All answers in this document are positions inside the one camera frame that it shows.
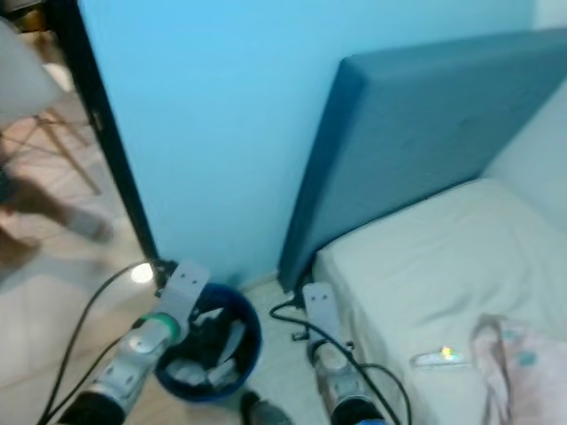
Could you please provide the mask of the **white squeeze tube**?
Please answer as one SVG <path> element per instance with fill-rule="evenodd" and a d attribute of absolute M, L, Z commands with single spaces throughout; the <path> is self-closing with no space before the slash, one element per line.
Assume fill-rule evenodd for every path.
<path fill-rule="evenodd" d="M 418 353 L 410 364 L 418 368 L 459 367 L 469 365 L 469 361 L 455 348 L 442 345 L 436 351 Z"/>

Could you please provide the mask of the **pink patterned pillow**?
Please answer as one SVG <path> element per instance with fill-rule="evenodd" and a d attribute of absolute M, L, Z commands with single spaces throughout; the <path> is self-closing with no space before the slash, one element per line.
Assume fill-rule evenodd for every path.
<path fill-rule="evenodd" d="M 483 425 L 517 425 L 527 407 L 523 401 L 527 373 L 521 366 L 527 329 L 505 316 L 479 319 L 470 340 L 473 364 L 485 384 Z"/>

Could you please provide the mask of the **person in dark shorts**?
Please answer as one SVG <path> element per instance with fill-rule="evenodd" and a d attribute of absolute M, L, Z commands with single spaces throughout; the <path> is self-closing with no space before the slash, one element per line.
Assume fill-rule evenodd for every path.
<path fill-rule="evenodd" d="M 72 231 L 93 243 L 108 243 L 113 226 L 106 218 L 80 206 L 61 202 L 40 183 L 20 177 L 8 169 L 9 157 L 1 153 L 0 206 L 5 213 L 33 214 Z M 17 272 L 39 254 L 40 244 L 20 240 L 0 227 L 0 273 L 3 278 Z"/>

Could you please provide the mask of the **white chair with wooden legs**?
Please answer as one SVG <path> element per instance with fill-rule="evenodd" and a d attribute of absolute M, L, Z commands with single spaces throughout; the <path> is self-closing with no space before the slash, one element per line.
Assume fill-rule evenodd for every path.
<path fill-rule="evenodd" d="M 93 194 L 102 190 L 90 177 L 88 170 L 61 141 L 56 130 L 69 131 L 78 142 L 92 145 L 80 129 L 73 125 L 56 104 L 74 93 L 70 70 L 56 62 L 46 62 L 33 46 L 20 35 L 7 19 L 0 19 L 0 118 L 5 126 L 20 119 L 32 119 L 54 147 L 53 154 L 64 158 L 80 175 Z"/>

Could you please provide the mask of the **blue rubbish bin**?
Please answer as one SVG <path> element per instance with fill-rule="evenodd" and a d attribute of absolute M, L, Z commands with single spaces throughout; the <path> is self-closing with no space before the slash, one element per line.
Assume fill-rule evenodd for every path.
<path fill-rule="evenodd" d="M 242 291 L 209 283 L 190 311 L 188 335 L 161 357 L 154 377 L 186 402 L 216 402 L 238 393 L 263 352 L 258 311 Z"/>

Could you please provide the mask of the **grey right robot leg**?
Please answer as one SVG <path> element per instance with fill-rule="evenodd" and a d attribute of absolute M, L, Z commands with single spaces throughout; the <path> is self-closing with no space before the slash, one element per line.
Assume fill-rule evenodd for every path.
<path fill-rule="evenodd" d="M 283 409 L 263 399 L 259 393 L 246 392 L 240 398 L 242 425 L 295 425 Z"/>

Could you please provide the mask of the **black door frame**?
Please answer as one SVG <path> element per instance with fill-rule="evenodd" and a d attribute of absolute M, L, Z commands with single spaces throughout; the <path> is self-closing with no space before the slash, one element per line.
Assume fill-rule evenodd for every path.
<path fill-rule="evenodd" d="M 124 202 L 139 248 L 147 259 L 161 259 L 106 92 L 101 65 L 97 63 L 89 25 L 82 17 L 80 0 L 45 0 L 43 9 L 49 28 L 58 38 L 62 57 L 73 76 L 74 89 L 88 113 L 98 145 Z"/>

